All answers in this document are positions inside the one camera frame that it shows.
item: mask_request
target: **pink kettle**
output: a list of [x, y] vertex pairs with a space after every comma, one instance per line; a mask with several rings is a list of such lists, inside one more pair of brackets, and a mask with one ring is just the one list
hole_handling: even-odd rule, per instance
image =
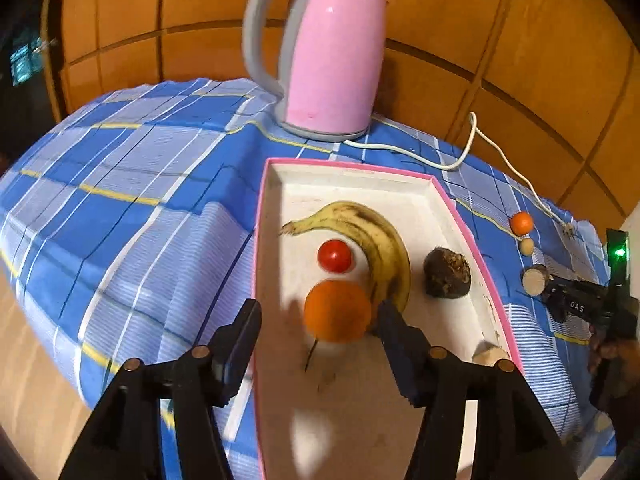
[[385, 49], [385, 0], [294, 0], [277, 79], [266, 72], [260, 54], [269, 2], [248, 1], [242, 54], [251, 78], [279, 98], [278, 124], [314, 140], [365, 133]]

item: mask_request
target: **dark root vegetable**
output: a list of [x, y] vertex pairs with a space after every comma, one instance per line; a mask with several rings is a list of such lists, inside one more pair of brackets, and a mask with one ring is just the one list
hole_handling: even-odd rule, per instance
[[471, 270], [462, 254], [436, 247], [424, 259], [424, 288], [430, 296], [455, 300], [471, 288]]

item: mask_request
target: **tomato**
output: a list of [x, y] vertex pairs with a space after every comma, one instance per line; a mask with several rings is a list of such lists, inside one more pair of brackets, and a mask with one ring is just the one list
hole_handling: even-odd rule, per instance
[[318, 249], [318, 263], [327, 272], [347, 272], [351, 261], [351, 249], [342, 240], [327, 240]]

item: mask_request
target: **gray kettle handle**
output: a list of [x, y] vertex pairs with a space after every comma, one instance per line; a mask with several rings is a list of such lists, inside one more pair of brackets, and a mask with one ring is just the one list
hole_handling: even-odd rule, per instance
[[249, 0], [247, 2], [242, 21], [242, 56], [249, 76], [266, 91], [281, 98], [285, 94], [284, 88], [264, 69], [262, 63], [262, 30], [270, 1]]

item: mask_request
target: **pink tray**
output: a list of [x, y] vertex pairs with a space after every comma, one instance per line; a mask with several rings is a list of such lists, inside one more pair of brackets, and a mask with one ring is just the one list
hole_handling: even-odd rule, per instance
[[[288, 221], [335, 200], [352, 200], [384, 215], [409, 253], [412, 290], [404, 312], [434, 345], [470, 361], [488, 343], [522, 363], [500, 297], [474, 238], [437, 179], [408, 171], [345, 162], [270, 158], [257, 213], [254, 296], [263, 309], [255, 351], [258, 442], [265, 476], [277, 480], [403, 478], [422, 410], [403, 399], [378, 339], [319, 346], [303, 364], [312, 341], [301, 318], [306, 294], [329, 277], [316, 264], [329, 231], [280, 236]], [[347, 279], [365, 280], [364, 255], [350, 240], [356, 265]], [[472, 289], [458, 300], [428, 298], [422, 261], [436, 246], [465, 255]], [[473, 460], [476, 406], [467, 403], [460, 470]]]

